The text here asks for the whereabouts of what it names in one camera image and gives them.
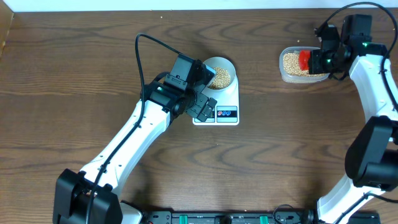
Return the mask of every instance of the bowl of grains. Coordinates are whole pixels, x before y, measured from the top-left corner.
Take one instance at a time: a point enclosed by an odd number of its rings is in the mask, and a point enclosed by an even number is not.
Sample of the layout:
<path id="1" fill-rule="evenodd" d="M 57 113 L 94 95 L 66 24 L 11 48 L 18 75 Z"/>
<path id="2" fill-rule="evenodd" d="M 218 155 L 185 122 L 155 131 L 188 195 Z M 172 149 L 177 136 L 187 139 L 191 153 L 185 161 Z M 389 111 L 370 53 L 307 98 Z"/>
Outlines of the bowl of grains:
<path id="1" fill-rule="evenodd" d="M 301 70 L 299 54 L 302 50 L 316 50 L 318 47 L 288 47 L 279 56 L 279 70 L 282 79 L 288 83 L 315 83 L 328 78 L 327 74 L 309 74 L 308 70 Z"/>
<path id="2" fill-rule="evenodd" d="M 212 57 L 203 63 L 216 71 L 216 77 L 213 82 L 209 83 L 207 88 L 214 90 L 214 92 L 234 90 L 238 84 L 238 79 L 235 67 L 229 60 L 222 57 Z"/>

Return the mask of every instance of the white wall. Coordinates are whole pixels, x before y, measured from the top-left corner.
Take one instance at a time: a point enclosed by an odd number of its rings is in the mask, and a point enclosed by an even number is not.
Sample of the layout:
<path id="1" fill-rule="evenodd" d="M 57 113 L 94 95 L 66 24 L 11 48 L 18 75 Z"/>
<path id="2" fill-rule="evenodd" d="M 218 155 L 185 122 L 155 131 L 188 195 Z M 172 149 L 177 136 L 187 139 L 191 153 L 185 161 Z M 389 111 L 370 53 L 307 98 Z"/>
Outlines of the white wall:
<path id="1" fill-rule="evenodd" d="M 361 0 L 4 0 L 14 12 L 339 8 L 358 1 Z M 374 2 L 398 7 L 398 0 Z"/>

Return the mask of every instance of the white digital scale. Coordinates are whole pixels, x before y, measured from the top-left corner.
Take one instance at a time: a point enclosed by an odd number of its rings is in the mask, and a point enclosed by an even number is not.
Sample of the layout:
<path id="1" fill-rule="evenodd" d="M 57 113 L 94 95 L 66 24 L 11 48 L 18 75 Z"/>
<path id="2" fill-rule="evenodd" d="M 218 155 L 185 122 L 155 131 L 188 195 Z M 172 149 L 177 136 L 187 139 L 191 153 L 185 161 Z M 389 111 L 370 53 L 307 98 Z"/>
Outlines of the white digital scale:
<path id="1" fill-rule="evenodd" d="M 205 122 L 201 122 L 196 118 L 192 119 L 194 125 L 228 125 L 234 126 L 239 124 L 239 88 L 238 77 L 234 65 L 227 59 L 222 57 L 212 57 L 203 62 L 209 67 L 219 67 L 226 69 L 231 77 L 229 86 L 221 90 L 212 90 L 206 87 L 203 94 L 207 97 L 214 98 L 217 101 L 213 113 Z"/>

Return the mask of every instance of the brown wooden surface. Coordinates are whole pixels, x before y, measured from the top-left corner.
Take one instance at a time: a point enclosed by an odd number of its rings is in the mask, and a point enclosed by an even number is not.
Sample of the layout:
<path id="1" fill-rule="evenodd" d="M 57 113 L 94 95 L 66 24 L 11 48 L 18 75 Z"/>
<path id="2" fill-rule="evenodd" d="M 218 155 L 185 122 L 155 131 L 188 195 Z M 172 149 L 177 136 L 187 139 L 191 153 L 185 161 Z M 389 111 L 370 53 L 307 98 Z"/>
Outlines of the brown wooden surface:
<path id="1" fill-rule="evenodd" d="M 319 46 L 313 28 L 332 12 L 17 14 L 0 63 L 0 222 L 50 223 L 59 174 L 78 171 L 126 122 L 139 99 L 138 32 L 193 58 L 230 58 L 241 123 L 197 127 L 179 117 L 133 170 L 121 199 L 175 210 L 312 208 L 344 174 L 363 110 L 350 80 L 284 83 L 279 54 Z M 380 11 L 347 10 L 335 24 L 359 12 L 374 16 L 374 41 L 390 44 L 392 23 Z M 147 82 L 172 68 L 173 53 L 145 39 L 140 45 Z M 393 73 L 397 59 L 395 50 Z M 365 208 L 377 210 L 383 223 L 398 221 L 394 205 L 373 200 Z"/>
<path id="2" fill-rule="evenodd" d="M 1 53 L 6 45 L 6 39 L 10 30 L 11 21 L 14 13 L 8 8 L 3 0 L 0 0 L 0 58 Z"/>

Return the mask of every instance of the red scoop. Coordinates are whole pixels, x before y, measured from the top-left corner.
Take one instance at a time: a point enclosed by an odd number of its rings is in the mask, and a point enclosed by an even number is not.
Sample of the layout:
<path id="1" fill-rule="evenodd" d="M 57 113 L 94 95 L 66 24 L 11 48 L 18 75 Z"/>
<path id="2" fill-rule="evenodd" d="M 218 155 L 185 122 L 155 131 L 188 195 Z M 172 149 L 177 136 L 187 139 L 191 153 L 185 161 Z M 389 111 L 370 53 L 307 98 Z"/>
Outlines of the red scoop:
<path id="1" fill-rule="evenodd" d="M 309 50 L 302 50 L 300 55 L 298 56 L 298 65 L 300 66 L 301 70 L 308 70 L 308 60 L 310 59 L 311 51 Z"/>

